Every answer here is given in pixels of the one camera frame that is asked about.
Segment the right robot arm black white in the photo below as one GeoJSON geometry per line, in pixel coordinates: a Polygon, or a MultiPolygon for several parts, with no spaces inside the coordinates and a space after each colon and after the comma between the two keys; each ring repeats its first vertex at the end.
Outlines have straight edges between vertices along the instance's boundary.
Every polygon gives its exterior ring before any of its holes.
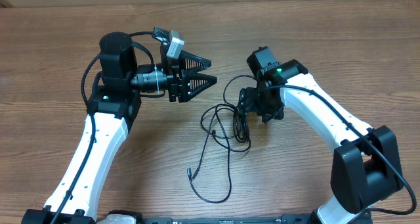
{"type": "Polygon", "coordinates": [[[403,187],[395,134],[385,125],[373,128],[347,112],[297,60],[281,63],[268,47],[247,58],[257,82],[240,92],[241,114],[254,112],[264,123],[281,120],[284,108],[298,113],[333,154],[333,196],[307,223],[371,223],[373,205],[403,187]]]}

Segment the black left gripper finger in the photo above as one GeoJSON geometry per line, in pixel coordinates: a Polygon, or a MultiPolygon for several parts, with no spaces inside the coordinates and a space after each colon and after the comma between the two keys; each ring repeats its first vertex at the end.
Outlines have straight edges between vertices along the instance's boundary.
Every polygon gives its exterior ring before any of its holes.
{"type": "Polygon", "coordinates": [[[178,63],[181,70],[191,72],[200,72],[211,67],[211,61],[209,59],[194,55],[184,50],[180,52],[178,63]]]}
{"type": "Polygon", "coordinates": [[[183,70],[181,72],[180,102],[188,102],[217,83],[217,77],[183,70]]]}

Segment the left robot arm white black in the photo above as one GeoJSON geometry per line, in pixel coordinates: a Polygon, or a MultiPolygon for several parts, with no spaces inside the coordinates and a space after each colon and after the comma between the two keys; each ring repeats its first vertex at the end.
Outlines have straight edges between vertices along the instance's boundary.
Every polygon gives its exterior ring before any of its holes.
{"type": "Polygon", "coordinates": [[[161,44],[160,62],[133,40],[135,34],[112,32],[101,38],[93,60],[102,69],[91,95],[81,91],[87,117],[79,145],[43,208],[26,210],[23,223],[95,223],[105,180],[141,99],[168,96],[171,102],[188,102],[216,84],[215,76],[202,74],[211,61],[185,51],[178,32],[154,28],[149,35],[161,44]]]}

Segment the black cable silver plug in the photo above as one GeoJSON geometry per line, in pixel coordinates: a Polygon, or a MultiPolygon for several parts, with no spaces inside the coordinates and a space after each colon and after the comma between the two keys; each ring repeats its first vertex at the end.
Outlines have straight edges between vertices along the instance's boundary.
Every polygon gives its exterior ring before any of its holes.
{"type": "Polygon", "coordinates": [[[231,155],[246,155],[251,138],[245,116],[233,104],[222,102],[208,108],[199,125],[205,132],[196,168],[186,168],[192,192],[209,204],[222,204],[232,194],[231,155]]]}

